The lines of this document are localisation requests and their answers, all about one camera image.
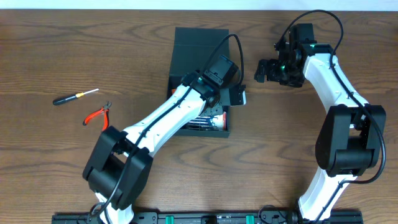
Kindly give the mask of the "blue precision screwdriver case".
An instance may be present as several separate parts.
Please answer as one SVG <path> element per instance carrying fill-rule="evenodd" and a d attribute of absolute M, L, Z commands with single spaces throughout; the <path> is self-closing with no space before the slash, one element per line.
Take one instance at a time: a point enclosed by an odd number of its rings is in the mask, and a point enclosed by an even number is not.
<path fill-rule="evenodd" d="M 199 131 L 226 131 L 227 114 L 224 112 L 214 116 L 199 116 L 189 121 L 185 128 Z"/>

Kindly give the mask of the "dark green lidded box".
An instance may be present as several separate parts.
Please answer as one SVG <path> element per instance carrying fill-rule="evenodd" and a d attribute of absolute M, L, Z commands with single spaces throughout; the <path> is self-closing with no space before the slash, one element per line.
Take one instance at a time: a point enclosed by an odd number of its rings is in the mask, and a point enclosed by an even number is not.
<path fill-rule="evenodd" d="M 186 73 L 199 70 L 207 61 L 213 49 L 229 34 L 228 29 L 203 29 L 192 27 L 176 27 L 174 49 L 169 70 L 167 99 L 172 96 L 172 90 L 179 86 Z M 218 55 L 229 57 L 229 43 L 226 41 L 217 51 Z M 177 136 L 196 136 L 211 138 L 228 138 L 228 121 L 226 130 L 199 130 L 187 126 L 180 128 Z"/>

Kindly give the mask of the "black yellow screwdriver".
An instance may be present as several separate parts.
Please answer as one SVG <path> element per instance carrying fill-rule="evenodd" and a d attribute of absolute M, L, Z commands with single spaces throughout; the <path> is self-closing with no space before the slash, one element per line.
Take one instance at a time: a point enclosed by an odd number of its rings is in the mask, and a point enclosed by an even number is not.
<path fill-rule="evenodd" d="M 78 98 L 80 98 L 82 96 L 85 96 L 87 94 L 90 94 L 90 93 L 93 93 L 93 92 L 96 92 L 96 91 L 99 91 L 99 90 L 100 90 L 99 88 L 96 88 L 96 89 L 85 91 L 85 92 L 80 92 L 80 93 L 75 93 L 75 94 L 68 95 L 68 96 L 63 96 L 63 97 L 60 97 L 60 98 L 57 98 L 57 99 L 53 100 L 53 105 L 55 105 L 55 106 L 62 105 L 62 104 L 65 104 L 65 103 L 68 103 L 70 101 L 76 100 L 76 99 L 78 99 Z"/>

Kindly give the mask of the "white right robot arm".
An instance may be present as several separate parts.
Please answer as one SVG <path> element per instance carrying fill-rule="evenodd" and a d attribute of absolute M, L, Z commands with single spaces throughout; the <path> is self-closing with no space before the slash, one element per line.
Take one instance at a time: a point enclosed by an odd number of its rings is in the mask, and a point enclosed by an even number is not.
<path fill-rule="evenodd" d="M 326 117 L 315 143 L 318 168 L 286 223 L 331 223 L 331 209 L 350 184 L 370 184 L 386 164 L 386 112 L 371 105 L 342 71 L 335 48 L 315 40 L 313 26 L 289 25 L 275 44 L 277 59 L 262 59 L 255 81 L 300 88 L 309 81 Z"/>

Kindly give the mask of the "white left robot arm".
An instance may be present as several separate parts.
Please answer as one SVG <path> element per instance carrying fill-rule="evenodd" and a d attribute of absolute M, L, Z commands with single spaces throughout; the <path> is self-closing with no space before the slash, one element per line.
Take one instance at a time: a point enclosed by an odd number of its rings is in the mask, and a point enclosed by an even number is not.
<path fill-rule="evenodd" d="M 181 127 L 214 107 L 223 91 L 232 90 L 239 97 L 238 104 L 245 104 L 243 78 L 244 65 L 220 55 L 201 70 L 186 73 L 168 100 L 140 122 L 122 131 L 106 128 L 82 174 L 99 200 L 89 217 L 105 223 L 129 223 L 157 151 Z"/>

